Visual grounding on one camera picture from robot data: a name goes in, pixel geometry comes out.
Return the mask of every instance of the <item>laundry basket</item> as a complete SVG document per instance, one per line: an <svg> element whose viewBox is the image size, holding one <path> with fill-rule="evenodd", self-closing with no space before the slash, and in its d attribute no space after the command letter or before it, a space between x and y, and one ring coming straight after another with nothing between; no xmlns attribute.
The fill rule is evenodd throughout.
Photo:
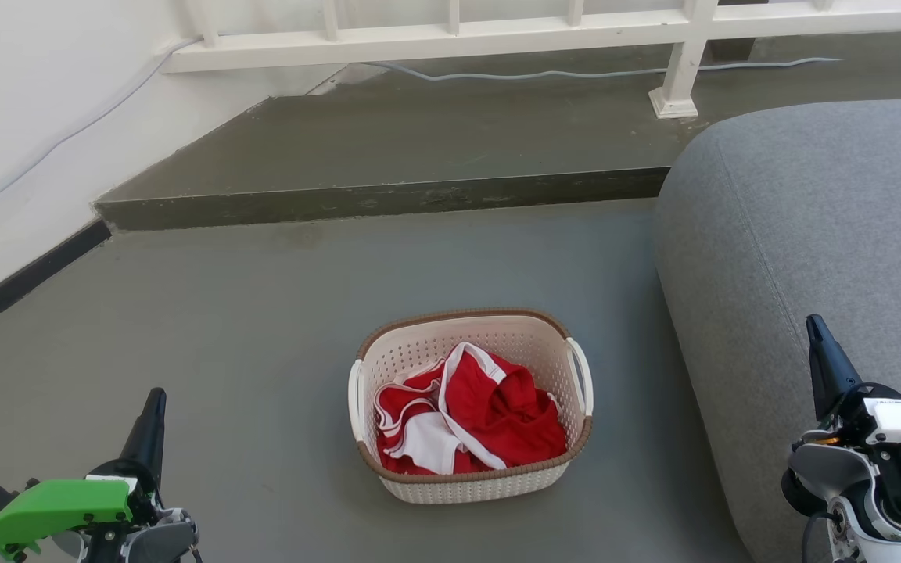
<svg viewBox="0 0 901 563"><path fill-rule="evenodd" d="M460 475L403 475L386 470L378 456L373 396L396 375L443 359L459 342L471 342L529 368L537 388L553 393L565 427L562 456L536 464ZM416 504L487 501L543 489L579 455L593 427L593 380L579 343L554 318L535 310L460 310L408 318L366 339L350 369L350 425L368 464L385 487Z"/></svg>

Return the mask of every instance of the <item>robotic arm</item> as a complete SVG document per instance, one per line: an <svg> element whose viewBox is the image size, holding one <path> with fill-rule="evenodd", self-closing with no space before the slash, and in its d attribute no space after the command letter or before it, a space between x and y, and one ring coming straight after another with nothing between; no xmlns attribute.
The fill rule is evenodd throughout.
<svg viewBox="0 0 901 563"><path fill-rule="evenodd" d="M151 389L120 457L85 479L31 479L22 493L0 487L0 554L23 563L51 536L78 563L201 563L196 522L162 503L165 392Z"/></svg>
<svg viewBox="0 0 901 563"><path fill-rule="evenodd" d="M862 382L818 314L806 328L819 427L792 445L784 496L810 518L803 541L829 520L834 561L901 563L901 393Z"/></svg>

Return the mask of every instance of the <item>gray sofa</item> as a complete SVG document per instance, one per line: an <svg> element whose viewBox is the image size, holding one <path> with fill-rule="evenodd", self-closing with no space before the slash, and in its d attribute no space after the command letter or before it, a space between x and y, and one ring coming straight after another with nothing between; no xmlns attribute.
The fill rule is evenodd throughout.
<svg viewBox="0 0 901 563"><path fill-rule="evenodd" d="M822 314L864 381L901 392L901 100L716 124L673 165L655 215L733 520L758 563L797 562L805 519L780 480L789 444L815 425L805 316Z"/></svg>

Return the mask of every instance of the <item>red clothing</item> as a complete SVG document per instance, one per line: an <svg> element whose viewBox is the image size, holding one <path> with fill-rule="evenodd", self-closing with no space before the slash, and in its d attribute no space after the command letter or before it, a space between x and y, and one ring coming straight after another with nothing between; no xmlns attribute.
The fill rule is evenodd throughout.
<svg viewBox="0 0 901 563"><path fill-rule="evenodd" d="M550 393L516 366L462 342L446 360L375 395L380 461L414 475L472 473L565 453Z"/></svg>

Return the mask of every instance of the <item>sofa seam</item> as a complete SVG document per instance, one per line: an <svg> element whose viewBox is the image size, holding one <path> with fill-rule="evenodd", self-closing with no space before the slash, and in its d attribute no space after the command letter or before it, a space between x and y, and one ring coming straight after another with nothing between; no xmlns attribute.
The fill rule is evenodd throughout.
<svg viewBox="0 0 901 563"><path fill-rule="evenodd" d="M729 192L732 193L732 196L736 200L736 206L737 208L739 208L740 217L743 220L744 231L746 231L746 235L748 235L748 239L750 239L750 243L753 246L753 249L756 251L757 260L760 260L760 266L764 274L764 281L773 293L774 302L777 304L778 313L781 315L781 317L784 318L785 323L789 325L790 331L788 331L788 334L791 336L792 345L794 345L795 349L797 349L798 352L801 353L803 352L803 349L800 342L800 332L797 328L798 325L795 323L794 316L793 314L791 314L791 309L790 307L788 307L786 299L784 299L783 292L781 292L781 288L777 284L777 279L774 278L774 272L770 267L769 260L766 259L764 249L757 239L756 233L753 228L753 221L751 221L750 214L748 214L748 210L743 203L743 199L741 199L739 195L739 189L737 189L736 181L732 178L732 171L729 170L729 165L725 163L725 153L723 153L722 150L722 139L719 138L718 135L715 135L715 153L718 156L719 164L722 165L722 171L723 174L725 174L725 178L727 179L726 183L728 185Z"/></svg>

